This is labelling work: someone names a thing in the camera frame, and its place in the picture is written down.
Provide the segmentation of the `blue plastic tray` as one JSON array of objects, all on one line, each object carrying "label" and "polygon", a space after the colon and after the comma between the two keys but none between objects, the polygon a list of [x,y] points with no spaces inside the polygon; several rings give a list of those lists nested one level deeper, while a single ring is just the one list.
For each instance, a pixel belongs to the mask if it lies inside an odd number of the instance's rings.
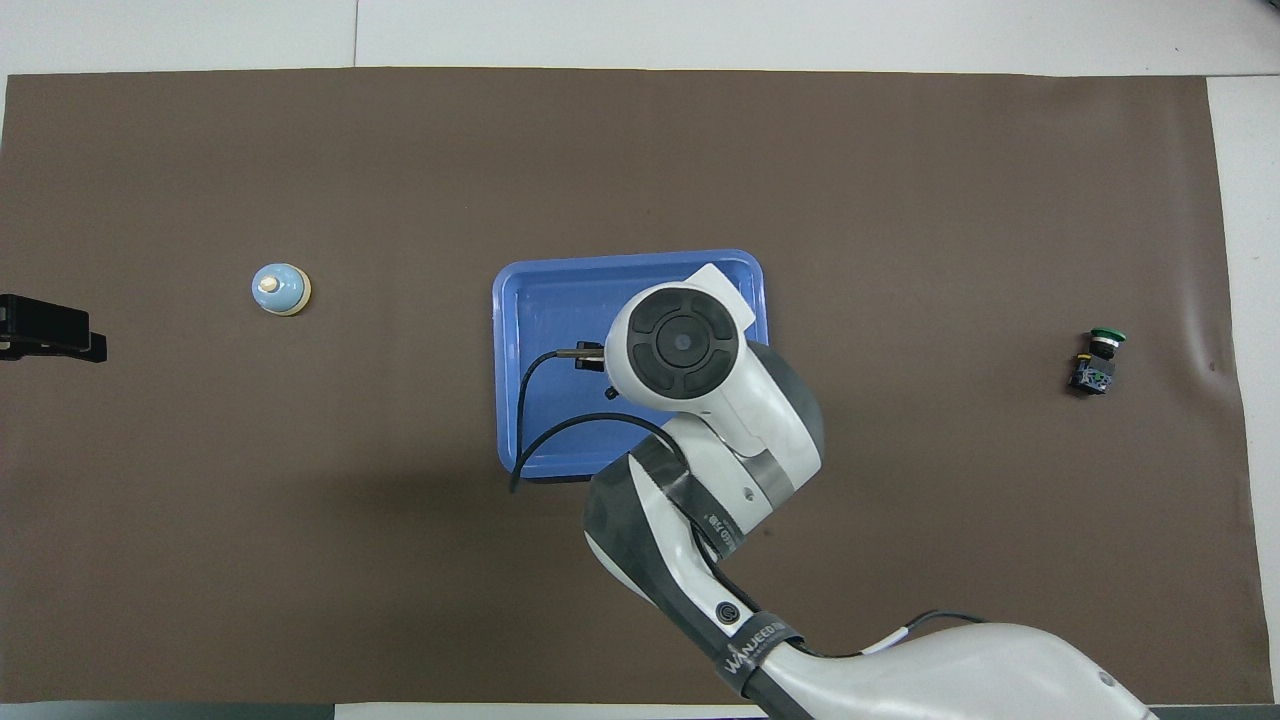
[{"label": "blue plastic tray", "polygon": [[517,442],[530,443],[558,421],[590,413],[622,413],[658,425],[668,413],[607,398],[605,373],[580,372],[568,359],[552,359],[534,373],[518,414],[525,372],[543,354],[600,343],[620,309],[654,284],[684,281],[705,264],[719,268],[755,313],[748,340],[771,338],[760,263],[737,249],[649,252],[512,263],[494,281],[495,432],[502,465],[518,459]]}]

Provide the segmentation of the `green push button switch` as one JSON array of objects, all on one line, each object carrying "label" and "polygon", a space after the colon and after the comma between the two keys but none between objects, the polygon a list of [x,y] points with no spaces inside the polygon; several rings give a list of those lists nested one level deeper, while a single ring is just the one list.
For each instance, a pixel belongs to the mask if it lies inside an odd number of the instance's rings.
[{"label": "green push button switch", "polygon": [[1126,343],[1126,333],[1110,327],[1094,327],[1087,348],[1071,364],[1068,388],[1079,395],[1106,395],[1114,384],[1115,356]]}]

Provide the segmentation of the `brown table mat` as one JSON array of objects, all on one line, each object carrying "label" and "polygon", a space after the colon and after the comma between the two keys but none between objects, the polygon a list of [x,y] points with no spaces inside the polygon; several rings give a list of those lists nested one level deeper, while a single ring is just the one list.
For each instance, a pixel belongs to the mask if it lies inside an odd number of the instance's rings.
[{"label": "brown table mat", "polygon": [[504,266],[699,249],[826,416],[728,560],[762,605],[1271,698],[1204,79],[364,68],[8,81],[0,292],[109,359],[0,361],[0,702],[731,701],[497,450]]}]

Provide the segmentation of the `light blue service bell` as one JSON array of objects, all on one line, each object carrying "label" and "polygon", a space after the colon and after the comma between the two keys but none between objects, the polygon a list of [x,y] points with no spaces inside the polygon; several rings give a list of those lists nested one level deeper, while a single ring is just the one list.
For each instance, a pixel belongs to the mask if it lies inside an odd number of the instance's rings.
[{"label": "light blue service bell", "polygon": [[274,316],[294,316],[302,313],[308,305],[312,290],[314,283],[308,274],[289,263],[261,266],[251,282],[252,300]]}]

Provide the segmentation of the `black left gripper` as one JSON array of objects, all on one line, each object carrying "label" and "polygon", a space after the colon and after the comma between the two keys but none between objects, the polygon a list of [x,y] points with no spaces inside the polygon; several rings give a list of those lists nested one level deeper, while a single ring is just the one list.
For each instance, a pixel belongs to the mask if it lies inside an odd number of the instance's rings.
[{"label": "black left gripper", "polygon": [[87,311],[0,293],[0,359],[28,355],[82,355],[88,363],[105,363],[108,338],[91,336]]}]

